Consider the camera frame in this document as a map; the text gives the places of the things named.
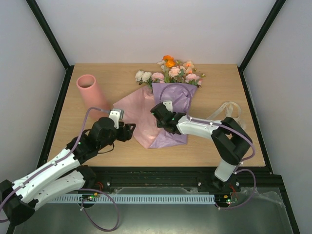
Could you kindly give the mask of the pink wrapping paper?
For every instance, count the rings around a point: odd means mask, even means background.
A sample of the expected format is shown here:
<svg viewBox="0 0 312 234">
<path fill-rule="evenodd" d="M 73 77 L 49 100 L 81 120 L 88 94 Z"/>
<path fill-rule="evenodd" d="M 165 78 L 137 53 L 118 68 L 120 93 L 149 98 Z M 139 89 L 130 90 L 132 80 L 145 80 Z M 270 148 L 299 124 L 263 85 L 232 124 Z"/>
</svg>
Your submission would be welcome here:
<svg viewBox="0 0 312 234">
<path fill-rule="evenodd" d="M 145 148 L 151 147 L 160 133 L 156 119 L 150 110 L 155 106 L 154 95 L 149 86 L 143 86 L 113 104 L 124 111 L 123 121 L 136 124 L 133 137 Z"/>
</svg>

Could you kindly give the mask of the artificial flower bunch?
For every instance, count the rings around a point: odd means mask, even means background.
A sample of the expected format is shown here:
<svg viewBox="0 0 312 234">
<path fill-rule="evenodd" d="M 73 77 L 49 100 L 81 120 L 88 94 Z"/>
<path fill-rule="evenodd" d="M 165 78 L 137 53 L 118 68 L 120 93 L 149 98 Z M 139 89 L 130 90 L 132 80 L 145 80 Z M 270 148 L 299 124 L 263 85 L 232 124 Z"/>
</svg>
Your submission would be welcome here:
<svg viewBox="0 0 312 234">
<path fill-rule="evenodd" d="M 153 83 L 185 83 L 196 87 L 202 86 L 205 73 L 200 73 L 192 60 L 181 61 L 170 55 L 163 56 L 157 63 L 161 72 L 146 72 L 138 70 L 135 81 L 139 85 L 147 84 L 152 88 Z"/>
</svg>

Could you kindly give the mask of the cream ribbon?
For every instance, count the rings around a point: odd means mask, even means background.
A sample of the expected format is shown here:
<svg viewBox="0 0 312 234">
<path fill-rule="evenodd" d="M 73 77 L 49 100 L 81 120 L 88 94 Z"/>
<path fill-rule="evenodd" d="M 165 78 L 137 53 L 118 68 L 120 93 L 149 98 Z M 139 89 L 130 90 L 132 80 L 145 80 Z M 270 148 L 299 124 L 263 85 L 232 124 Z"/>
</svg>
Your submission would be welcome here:
<svg viewBox="0 0 312 234">
<path fill-rule="evenodd" d="M 236 117 L 233 116 L 234 107 L 237 109 L 237 116 Z M 232 101 L 224 102 L 216 111 L 214 111 L 206 119 L 207 120 L 213 120 L 218 115 L 220 115 L 222 112 L 224 112 L 226 117 L 233 118 L 243 130 L 246 129 L 246 123 L 241 118 L 241 114 L 242 114 L 241 107 L 236 102 L 232 102 Z"/>
</svg>

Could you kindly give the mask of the pink cylindrical vase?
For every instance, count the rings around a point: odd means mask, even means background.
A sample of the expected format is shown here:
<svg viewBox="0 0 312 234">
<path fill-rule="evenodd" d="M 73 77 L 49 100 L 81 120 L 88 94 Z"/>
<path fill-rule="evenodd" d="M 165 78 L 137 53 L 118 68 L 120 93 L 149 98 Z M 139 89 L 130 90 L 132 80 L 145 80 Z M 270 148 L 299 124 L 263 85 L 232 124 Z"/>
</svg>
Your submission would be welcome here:
<svg viewBox="0 0 312 234">
<path fill-rule="evenodd" d="M 79 77 L 76 81 L 76 85 L 86 109 L 96 107 L 102 110 L 111 110 L 111 104 L 93 75 L 83 75 Z"/>
</svg>

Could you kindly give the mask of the purple flower bouquet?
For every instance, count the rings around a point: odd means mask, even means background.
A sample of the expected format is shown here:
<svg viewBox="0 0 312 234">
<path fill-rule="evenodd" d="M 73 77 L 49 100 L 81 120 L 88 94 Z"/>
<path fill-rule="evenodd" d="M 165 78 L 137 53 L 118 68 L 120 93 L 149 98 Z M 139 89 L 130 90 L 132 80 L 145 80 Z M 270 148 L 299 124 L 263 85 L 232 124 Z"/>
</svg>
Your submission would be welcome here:
<svg viewBox="0 0 312 234">
<path fill-rule="evenodd" d="M 190 109 L 197 87 L 186 83 L 153 83 L 153 94 L 155 104 L 164 101 L 171 101 L 174 112 L 186 113 Z M 165 147 L 173 147 L 178 145 L 186 145 L 188 143 L 187 135 L 171 134 L 164 129 L 150 146 L 151 149 L 160 149 Z"/>
</svg>

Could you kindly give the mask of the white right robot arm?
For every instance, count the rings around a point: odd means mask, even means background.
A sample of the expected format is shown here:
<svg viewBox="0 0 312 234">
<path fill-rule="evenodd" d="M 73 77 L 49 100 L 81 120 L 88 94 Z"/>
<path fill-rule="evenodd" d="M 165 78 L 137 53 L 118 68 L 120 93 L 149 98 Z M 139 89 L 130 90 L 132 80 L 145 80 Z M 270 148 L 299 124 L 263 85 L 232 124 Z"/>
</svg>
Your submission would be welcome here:
<svg viewBox="0 0 312 234">
<path fill-rule="evenodd" d="M 224 120 L 207 120 L 191 117 L 188 113 L 179 113 L 169 110 L 165 103 L 159 103 L 151 109 L 156 118 L 158 128 L 178 135 L 194 135 L 211 140 L 221 161 L 214 172 L 213 187 L 218 191 L 225 190 L 232 174 L 236 172 L 245 158 L 245 154 L 252 149 L 255 155 L 255 146 L 252 139 L 231 117 Z"/>
</svg>

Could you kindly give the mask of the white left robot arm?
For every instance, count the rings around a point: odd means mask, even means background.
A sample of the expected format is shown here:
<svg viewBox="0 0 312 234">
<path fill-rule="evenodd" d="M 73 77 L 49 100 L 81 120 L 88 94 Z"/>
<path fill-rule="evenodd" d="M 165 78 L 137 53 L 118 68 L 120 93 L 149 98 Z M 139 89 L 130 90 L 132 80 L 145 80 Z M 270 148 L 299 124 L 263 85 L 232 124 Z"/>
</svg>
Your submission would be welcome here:
<svg viewBox="0 0 312 234">
<path fill-rule="evenodd" d="M 54 198 L 93 188 L 96 174 L 85 162 L 106 146 L 113 146 L 116 140 L 130 140 L 135 127 L 134 123 L 102 117 L 91 129 L 82 129 L 58 155 L 32 173 L 14 182 L 7 179 L 1 182 L 0 208 L 7 216 L 6 221 L 17 226 Z"/>
</svg>

